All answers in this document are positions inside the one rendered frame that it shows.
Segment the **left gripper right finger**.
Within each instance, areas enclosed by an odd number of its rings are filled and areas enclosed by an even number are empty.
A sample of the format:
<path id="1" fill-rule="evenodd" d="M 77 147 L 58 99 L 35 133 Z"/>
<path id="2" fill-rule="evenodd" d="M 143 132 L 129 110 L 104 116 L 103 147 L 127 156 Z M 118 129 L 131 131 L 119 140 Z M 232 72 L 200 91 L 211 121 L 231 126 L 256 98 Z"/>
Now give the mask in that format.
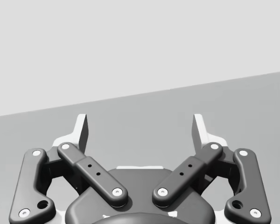
<path id="1" fill-rule="evenodd" d="M 229 222 L 271 224 L 256 154 L 246 148 L 230 150 L 224 138 L 208 133 L 201 114 L 193 116 L 192 140 L 196 154 L 154 188 L 153 203 L 160 208 L 169 207 L 189 187 L 202 193 L 216 177 L 222 177 L 228 180 L 234 194 L 224 207 Z"/>

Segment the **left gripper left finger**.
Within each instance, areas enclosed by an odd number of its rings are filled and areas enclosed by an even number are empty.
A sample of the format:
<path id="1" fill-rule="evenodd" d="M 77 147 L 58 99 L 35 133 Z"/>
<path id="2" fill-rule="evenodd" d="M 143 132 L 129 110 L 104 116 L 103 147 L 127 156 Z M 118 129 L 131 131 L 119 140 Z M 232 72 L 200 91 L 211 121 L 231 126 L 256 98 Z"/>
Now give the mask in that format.
<path id="1" fill-rule="evenodd" d="M 47 196 L 52 179 L 63 176 L 78 192 L 91 187 L 114 208 L 128 202 L 127 189 L 92 157 L 86 156 L 86 114 L 79 114 L 72 133 L 54 140 L 52 148 L 28 150 L 22 165 L 9 213 L 10 224 L 46 224 L 56 215 Z"/>

